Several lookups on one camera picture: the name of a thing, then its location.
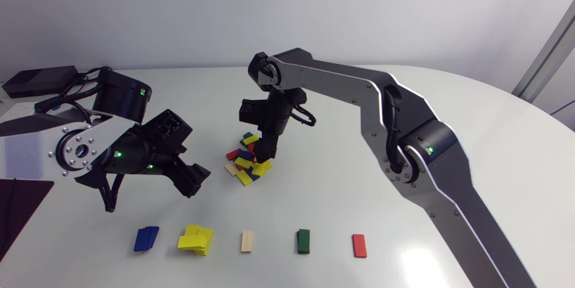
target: blue block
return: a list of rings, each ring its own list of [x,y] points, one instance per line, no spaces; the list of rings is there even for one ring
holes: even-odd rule
[[[252,160],[253,159],[253,153],[250,151],[244,151],[244,150],[240,150],[237,154],[236,157],[240,157],[246,160]]]
[[[158,236],[158,231],[160,231],[160,227],[158,226],[147,226],[143,229],[138,229],[134,252],[151,249],[154,245],[154,241],[156,241],[156,236]]]
[[[148,239],[148,249],[152,249],[154,242],[156,241],[156,236],[158,236],[158,231],[160,231],[159,226],[148,226],[150,229],[150,238]]]
[[[256,181],[257,179],[259,179],[259,176],[256,175],[252,175],[251,172],[253,171],[253,167],[251,167],[250,169],[244,169],[246,171],[246,173],[248,174],[248,176],[250,176],[250,178],[253,181]]]

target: black box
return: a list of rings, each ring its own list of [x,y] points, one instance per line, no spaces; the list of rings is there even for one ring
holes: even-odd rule
[[[26,70],[6,81],[2,88],[10,98],[61,93],[77,76],[74,66]]]

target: metal pole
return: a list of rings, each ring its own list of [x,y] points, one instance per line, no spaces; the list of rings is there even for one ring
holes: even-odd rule
[[[537,55],[512,95],[533,102],[575,47],[575,0]]]

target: green block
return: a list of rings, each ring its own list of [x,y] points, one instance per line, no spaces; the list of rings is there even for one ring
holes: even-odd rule
[[[297,231],[297,253],[309,254],[310,253],[310,231],[300,229]]]

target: robotic arm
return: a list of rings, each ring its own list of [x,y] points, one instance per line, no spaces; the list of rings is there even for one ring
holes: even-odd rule
[[[126,174],[164,175],[184,196],[195,195],[210,172],[178,157],[191,127],[171,110],[142,125],[152,93],[145,83],[104,68],[97,82],[86,92],[37,103],[37,114],[0,124],[0,179],[74,178],[100,191],[107,212],[115,210]],[[95,94],[92,110],[74,102]],[[45,114],[63,103],[75,107]],[[111,187],[109,173],[116,174]]]
[[[314,60],[301,49],[268,57],[258,53],[248,67],[267,100],[246,100],[240,121],[261,131],[257,161],[275,157],[278,137],[293,116],[313,126],[300,107],[301,88],[361,108],[361,132],[385,178],[421,206],[477,288],[534,288],[519,257],[473,188],[468,158],[453,130],[440,122],[424,98],[381,71]],[[308,116],[304,120],[293,109]]]

